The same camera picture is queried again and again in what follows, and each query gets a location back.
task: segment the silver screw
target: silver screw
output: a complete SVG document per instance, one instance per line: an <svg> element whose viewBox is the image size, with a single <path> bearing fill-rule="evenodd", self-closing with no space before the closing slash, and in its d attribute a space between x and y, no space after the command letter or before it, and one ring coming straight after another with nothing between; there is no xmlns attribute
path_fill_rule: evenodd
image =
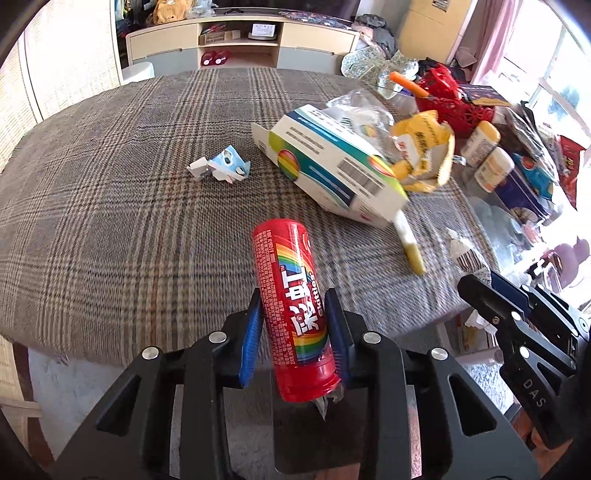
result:
<svg viewBox="0 0 591 480"><path fill-rule="evenodd" d="M209 341L211 343L223 343L228 336L224 332L212 332L209 334Z"/></svg>
<svg viewBox="0 0 591 480"><path fill-rule="evenodd" d="M363 341L365 343L380 343L382 341L382 337L379 335L379 333L365 332L363 334Z"/></svg>
<svg viewBox="0 0 591 480"><path fill-rule="evenodd" d="M144 351L142 352L142 356L146 360L153 360L159 354L160 354L160 352L158 351L158 349L155 346L146 347L146 348L144 348Z"/></svg>
<svg viewBox="0 0 591 480"><path fill-rule="evenodd" d="M442 360L446 360L447 357L449 356L449 354L443 348L434 348L433 350L431 350L431 356L435 360L442 361Z"/></svg>

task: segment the purple plush toy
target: purple plush toy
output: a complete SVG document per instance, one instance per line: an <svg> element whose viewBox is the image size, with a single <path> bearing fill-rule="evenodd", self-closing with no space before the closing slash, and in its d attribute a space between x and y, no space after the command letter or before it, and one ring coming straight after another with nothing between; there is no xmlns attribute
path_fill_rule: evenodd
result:
<svg viewBox="0 0 591 480"><path fill-rule="evenodd" d="M579 265L589 257L589 242L577 237L577 243L574 246L569 244L560 244L554 248L556 254L560 257L562 263L562 272L560 273L560 285L567 287L577 278Z"/></svg>

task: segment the skittles tube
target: skittles tube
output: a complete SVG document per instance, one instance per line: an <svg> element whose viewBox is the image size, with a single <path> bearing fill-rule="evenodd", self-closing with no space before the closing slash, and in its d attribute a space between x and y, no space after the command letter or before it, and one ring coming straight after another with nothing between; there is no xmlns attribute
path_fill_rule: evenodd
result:
<svg viewBox="0 0 591 480"><path fill-rule="evenodd" d="M269 220L255 228L253 242L281 398L320 398L340 380L306 227L293 220Z"/></svg>

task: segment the plaid tablecloth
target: plaid tablecloth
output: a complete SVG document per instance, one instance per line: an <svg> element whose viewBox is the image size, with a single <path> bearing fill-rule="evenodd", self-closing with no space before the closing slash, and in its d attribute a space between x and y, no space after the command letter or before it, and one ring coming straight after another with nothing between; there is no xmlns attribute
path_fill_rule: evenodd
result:
<svg viewBox="0 0 591 480"><path fill-rule="evenodd" d="M323 288L388 336L463 307L448 227L496 266L454 181L406 209L428 269L415 276L393 229L323 211L264 157L267 128L356 81L275 69L203 69L97 95L52 116L0 176L0 333L29 347L127 364L145 345L191 345L248 305L251 232L286 217L311 235ZM234 185L185 166L232 144L252 161ZM268 344L263 345L268 357Z"/></svg>

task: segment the television screen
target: television screen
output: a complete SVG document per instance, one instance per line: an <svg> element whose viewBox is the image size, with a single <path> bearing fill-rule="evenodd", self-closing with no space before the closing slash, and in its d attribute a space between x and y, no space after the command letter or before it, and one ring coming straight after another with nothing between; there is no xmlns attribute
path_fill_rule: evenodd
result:
<svg viewBox="0 0 591 480"><path fill-rule="evenodd" d="M214 3L220 8L258 7L300 10L345 20L351 20L359 8L359 0L217 0Z"/></svg>

